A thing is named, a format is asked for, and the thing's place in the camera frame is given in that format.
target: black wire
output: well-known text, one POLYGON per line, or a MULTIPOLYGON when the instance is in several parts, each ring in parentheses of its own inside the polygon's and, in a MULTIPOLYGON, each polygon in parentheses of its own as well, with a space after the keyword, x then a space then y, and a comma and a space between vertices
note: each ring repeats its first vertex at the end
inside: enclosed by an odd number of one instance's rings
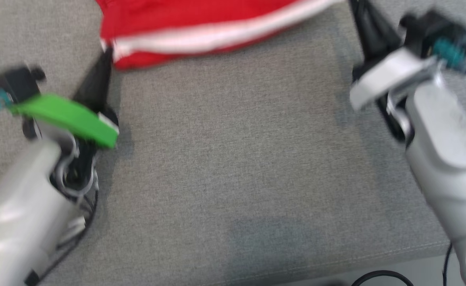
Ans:
POLYGON ((369 279, 373 279, 375 277, 380 277, 380 276, 394 277, 394 278, 399 279, 400 281, 403 281, 404 284, 406 284, 407 286, 413 286, 413 283, 411 283, 411 281, 409 281, 409 279, 407 279, 404 275, 402 275, 401 273, 398 273, 395 271, 389 271, 389 270, 378 270, 378 271, 369 272, 366 275, 358 278, 355 282, 353 282, 351 286, 359 286, 369 279))
POLYGON ((449 248, 447 250, 447 255, 445 256, 445 265, 443 265, 443 286, 447 286, 447 271, 449 269, 449 260, 451 252, 452 242, 450 242, 449 248))
POLYGON ((90 226, 94 220, 95 217, 95 210, 97 210, 97 202, 99 200, 99 191, 95 190, 95 199, 94 203, 92 205, 92 212, 90 213, 90 217, 88 218, 88 221, 86 221, 86 227, 85 229, 74 239, 71 239, 70 242, 74 242, 72 246, 69 246, 69 248, 62 253, 62 255, 51 264, 46 271, 39 277, 39 282, 37 284, 41 283, 46 277, 48 277, 48 274, 50 274, 51 271, 53 271, 64 259, 66 259, 67 256, 78 246, 79 242, 83 237, 86 235, 88 232, 88 229, 90 229, 90 226))

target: red fabric with white stripe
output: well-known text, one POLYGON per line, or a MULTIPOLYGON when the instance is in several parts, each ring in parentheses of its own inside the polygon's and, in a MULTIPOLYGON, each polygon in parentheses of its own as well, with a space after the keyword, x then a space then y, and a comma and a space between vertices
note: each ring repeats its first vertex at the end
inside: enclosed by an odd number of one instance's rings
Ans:
POLYGON ((257 42, 341 0, 96 0, 118 69, 257 42))

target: white stripe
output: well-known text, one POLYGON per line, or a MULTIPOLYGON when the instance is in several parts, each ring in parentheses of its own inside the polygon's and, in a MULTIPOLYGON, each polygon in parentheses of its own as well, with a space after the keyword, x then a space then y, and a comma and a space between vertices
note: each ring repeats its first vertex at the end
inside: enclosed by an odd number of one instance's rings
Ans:
POLYGON ((248 20, 164 29, 113 40, 113 59, 135 52, 202 54, 262 38, 324 11, 343 0, 299 0, 272 13, 248 20))

